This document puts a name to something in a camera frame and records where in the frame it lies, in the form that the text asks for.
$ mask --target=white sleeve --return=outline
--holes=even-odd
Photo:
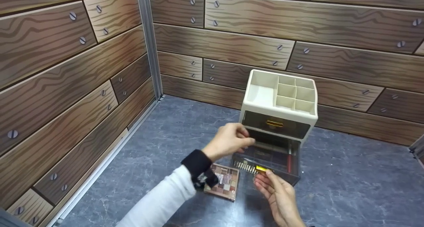
[[[195,194],[191,174],[181,165],[141,198],[117,227],[162,227]]]

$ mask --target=eyeshadow palette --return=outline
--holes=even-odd
[[[219,164],[212,164],[211,169],[218,177],[219,182],[212,188],[205,185],[204,192],[235,201],[239,180],[239,170]]]

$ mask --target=left hand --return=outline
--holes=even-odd
[[[254,143],[255,140],[249,137],[249,133],[241,123],[227,123],[218,129],[215,137],[202,151],[215,162],[236,151],[243,152],[243,148]]]

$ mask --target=right hand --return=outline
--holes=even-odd
[[[272,171],[256,174],[253,183],[269,202],[275,222],[280,227],[306,227],[300,218],[292,185]]]

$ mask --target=black wrist cuff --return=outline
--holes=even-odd
[[[213,187],[218,183],[218,177],[210,169],[212,165],[205,153],[201,150],[194,150],[181,161],[191,174],[191,180],[195,188],[203,188],[205,183]]]

